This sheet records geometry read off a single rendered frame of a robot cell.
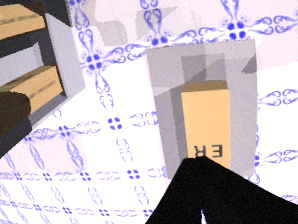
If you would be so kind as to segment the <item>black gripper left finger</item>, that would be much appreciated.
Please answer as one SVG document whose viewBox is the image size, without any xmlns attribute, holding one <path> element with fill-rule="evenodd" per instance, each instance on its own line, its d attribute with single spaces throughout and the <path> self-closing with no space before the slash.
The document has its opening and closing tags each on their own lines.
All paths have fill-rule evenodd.
<svg viewBox="0 0 298 224">
<path fill-rule="evenodd" d="M 194 157 L 186 157 L 145 224 L 202 224 L 201 176 Z"/>
</svg>

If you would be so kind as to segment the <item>grey open bin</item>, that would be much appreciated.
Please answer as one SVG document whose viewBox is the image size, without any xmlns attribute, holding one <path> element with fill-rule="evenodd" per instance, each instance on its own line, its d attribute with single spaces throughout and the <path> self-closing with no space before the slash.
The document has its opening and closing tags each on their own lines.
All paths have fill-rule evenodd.
<svg viewBox="0 0 298 224">
<path fill-rule="evenodd" d="M 86 88 L 65 0 L 0 0 L 0 6 L 36 2 L 43 2 L 48 28 L 0 43 L 0 87 L 40 65 L 57 63 L 64 91 L 0 137 L 0 159 Z"/>
</svg>

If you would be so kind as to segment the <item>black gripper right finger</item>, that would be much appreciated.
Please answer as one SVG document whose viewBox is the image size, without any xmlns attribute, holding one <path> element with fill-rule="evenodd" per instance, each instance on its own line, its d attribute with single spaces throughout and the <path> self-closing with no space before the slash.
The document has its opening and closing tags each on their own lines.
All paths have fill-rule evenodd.
<svg viewBox="0 0 298 224">
<path fill-rule="evenodd" d="M 197 156 L 206 224 L 298 224 L 298 204 Z"/>
</svg>

